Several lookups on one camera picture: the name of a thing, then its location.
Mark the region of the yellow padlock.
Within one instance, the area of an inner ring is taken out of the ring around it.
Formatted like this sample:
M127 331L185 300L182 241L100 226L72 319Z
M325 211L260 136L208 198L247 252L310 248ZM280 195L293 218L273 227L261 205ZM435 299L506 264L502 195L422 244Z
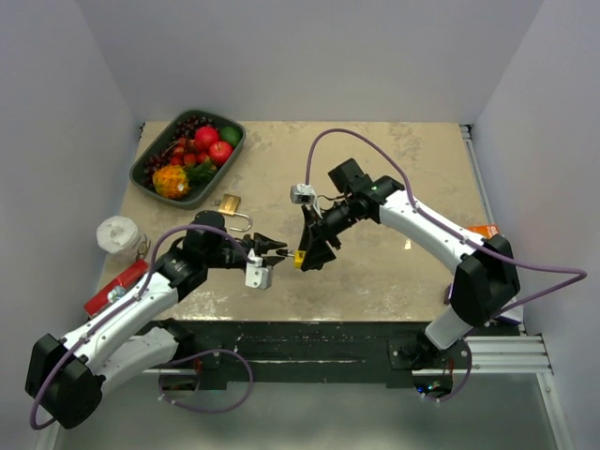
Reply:
M278 249L276 254L280 257L291 258L293 267L300 269L304 261L306 252L301 250Z

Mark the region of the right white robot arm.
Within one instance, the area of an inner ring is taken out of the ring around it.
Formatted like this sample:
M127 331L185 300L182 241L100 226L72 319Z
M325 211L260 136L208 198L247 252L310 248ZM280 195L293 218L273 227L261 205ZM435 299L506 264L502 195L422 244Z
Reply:
M451 346L475 327L491 320L520 290L517 270L507 263L510 243L496 234L489 239L459 227L420 202L409 199L407 186L384 175L372 180L350 158L330 171L342 199L322 211L314 188L291 187L300 205L304 228L299 243L300 268L320 270L336 258L339 235L361 220L371 219L409 237L453 275L450 304L415 339L407 352L428 368L439 368Z

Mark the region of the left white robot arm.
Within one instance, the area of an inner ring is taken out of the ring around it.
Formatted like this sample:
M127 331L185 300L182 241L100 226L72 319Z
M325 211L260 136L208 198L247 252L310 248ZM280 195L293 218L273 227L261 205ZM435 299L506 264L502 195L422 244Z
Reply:
M145 369L187 366L194 345L179 332L161 326L142 337L137 332L200 287L212 269L240 269L249 288L270 288L273 268L283 259L279 252L287 246L258 232L236 238L216 211L201 211L191 223L165 232L157 244L174 234L180 237L164 254L153 248L148 271L120 299L64 336L46 334L34 344L25 380L34 400L32 429L75 428L112 388Z

